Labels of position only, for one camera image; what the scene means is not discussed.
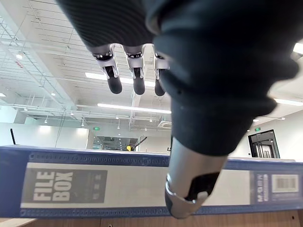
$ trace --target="robotic hand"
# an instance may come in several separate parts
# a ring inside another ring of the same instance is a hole
[[[123,45],[139,94],[142,46],[154,43],[156,93],[172,98],[166,205],[176,218],[191,215],[252,120],[275,108],[271,85],[298,72],[290,54],[303,37],[303,1],[57,1],[97,61],[110,44]],[[105,61],[120,93],[116,65]]]

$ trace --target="pipe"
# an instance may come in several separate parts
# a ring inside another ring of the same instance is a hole
[[[6,39],[6,38],[0,38],[0,41],[3,42],[11,42],[11,39]],[[63,51],[66,50],[67,45],[49,45],[49,44],[43,44],[43,43],[36,43],[36,42],[32,42],[32,41],[24,41],[24,40],[14,40],[15,43],[20,44],[21,46],[24,46],[25,44],[31,44],[34,46],[41,46],[41,47],[46,47],[46,48],[58,48],[61,49]]]
[[[34,50],[34,51],[37,51],[37,52],[41,52],[41,53],[50,53],[50,54],[56,54],[56,55],[63,55],[63,56],[69,56],[69,57],[79,57],[80,55],[82,56],[90,56],[92,57],[92,54],[88,51],[82,51],[82,50],[76,50],[76,49],[73,49],[71,51],[71,49],[69,49],[70,51],[68,52],[61,52],[61,51],[57,51],[57,50],[48,50],[46,48],[43,48],[43,47],[22,47],[22,46],[9,46],[10,49],[13,49],[13,50],[24,50],[24,51],[30,51],[30,50]]]
[[[102,117],[102,118],[108,118],[108,119],[115,119],[117,117],[116,114],[103,114],[103,113],[94,113],[91,111],[79,111],[79,110],[66,110],[66,109],[55,109],[55,108],[50,108],[50,107],[41,107],[41,106],[32,106],[32,105],[22,105],[22,104],[8,104],[8,103],[0,103],[0,106],[10,106],[12,108],[24,108],[26,107],[28,109],[28,112],[30,112],[30,109],[32,110],[40,110],[44,112],[54,112],[54,113],[71,113],[73,112],[74,114],[79,114],[79,115],[85,115],[85,117]],[[118,115],[120,119],[129,119],[130,116],[128,115]],[[141,121],[149,121],[150,117],[135,117],[136,120],[141,120]]]
[[[30,104],[30,105],[33,105],[34,98],[35,98],[35,94],[33,95],[33,99],[32,99],[32,102],[31,102],[31,104]]]

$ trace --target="barcode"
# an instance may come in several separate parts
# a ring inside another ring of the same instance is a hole
[[[272,192],[299,192],[298,175],[272,175]]]

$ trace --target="white ceiling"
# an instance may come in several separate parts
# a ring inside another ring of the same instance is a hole
[[[114,95],[109,91],[107,81],[86,78],[85,72],[100,73],[99,66],[54,0],[14,0],[14,4],[11,0],[1,0],[0,16],[0,92],[9,91],[15,96],[13,99],[3,98],[8,105],[39,106],[26,113],[35,117],[51,114],[60,118],[63,109],[73,110],[75,115],[72,119],[75,120],[81,117],[114,119],[119,115],[124,121],[131,122],[130,128],[142,129],[146,126],[156,129],[162,116],[100,109],[96,108],[97,103],[170,109],[169,96],[157,97],[152,87],[147,87],[144,95],[137,96],[132,85],[123,84],[122,93]],[[26,56],[18,65],[15,55],[20,50]],[[115,46],[115,55],[120,76],[131,78],[125,54],[119,45]],[[145,80],[154,81],[151,46],[144,52],[144,61]],[[274,85],[270,95],[303,101],[302,85],[303,77],[299,74],[294,81]],[[56,93],[55,97],[50,96],[52,92]],[[279,118],[300,110],[303,107],[279,105],[269,117]],[[260,117],[256,124],[273,118]]]

